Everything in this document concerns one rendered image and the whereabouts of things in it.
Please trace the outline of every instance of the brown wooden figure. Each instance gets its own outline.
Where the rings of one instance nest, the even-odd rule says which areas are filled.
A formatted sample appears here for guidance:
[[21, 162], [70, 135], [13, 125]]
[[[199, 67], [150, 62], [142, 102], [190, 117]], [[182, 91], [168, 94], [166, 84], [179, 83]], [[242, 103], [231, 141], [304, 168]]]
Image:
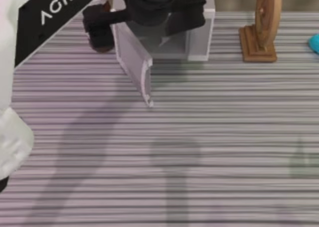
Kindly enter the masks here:
[[281, 10], [282, 0], [257, 0], [255, 24], [239, 29], [245, 62], [276, 62], [274, 40]]

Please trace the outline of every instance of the blue object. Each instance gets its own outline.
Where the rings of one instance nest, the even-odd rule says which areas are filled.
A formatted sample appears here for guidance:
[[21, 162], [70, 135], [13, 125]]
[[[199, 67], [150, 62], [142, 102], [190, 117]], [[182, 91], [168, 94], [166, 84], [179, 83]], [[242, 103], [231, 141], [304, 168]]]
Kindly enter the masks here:
[[314, 35], [310, 40], [309, 40], [309, 46], [310, 48], [319, 54], [319, 34]]

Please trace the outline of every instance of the striped tablecloth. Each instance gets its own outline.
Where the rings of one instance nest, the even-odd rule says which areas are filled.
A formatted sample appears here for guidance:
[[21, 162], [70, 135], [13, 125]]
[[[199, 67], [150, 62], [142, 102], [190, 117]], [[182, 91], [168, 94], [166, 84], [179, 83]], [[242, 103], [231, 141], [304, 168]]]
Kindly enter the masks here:
[[284, 13], [278, 62], [241, 61], [252, 13], [217, 13], [209, 62], [155, 61], [145, 107], [81, 16], [16, 71], [35, 133], [1, 227], [319, 226], [318, 13]]

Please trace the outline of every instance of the black object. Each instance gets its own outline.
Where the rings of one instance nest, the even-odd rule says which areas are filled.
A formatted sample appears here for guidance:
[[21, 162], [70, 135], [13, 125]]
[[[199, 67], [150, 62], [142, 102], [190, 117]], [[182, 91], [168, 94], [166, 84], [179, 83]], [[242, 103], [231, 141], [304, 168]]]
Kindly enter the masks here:
[[15, 67], [92, 0], [29, 0], [19, 8]]
[[0, 180], [0, 193], [6, 188], [8, 184], [9, 176], [7, 178], [4, 178]]
[[167, 36], [205, 25], [206, 0], [124, 0], [126, 9], [107, 12], [103, 5], [83, 11], [83, 24], [94, 48], [114, 46], [111, 24], [133, 21], [142, 26], [166, 22]]

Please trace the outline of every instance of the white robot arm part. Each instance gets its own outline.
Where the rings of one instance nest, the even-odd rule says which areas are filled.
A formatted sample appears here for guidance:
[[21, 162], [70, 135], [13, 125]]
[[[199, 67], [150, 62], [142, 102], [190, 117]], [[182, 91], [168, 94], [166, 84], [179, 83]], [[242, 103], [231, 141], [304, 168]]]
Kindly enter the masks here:
[[28, 0], [0, 0], [0, 180], [29, 156], [32, 130], [10, 107], [12, 97], [18, 10]]

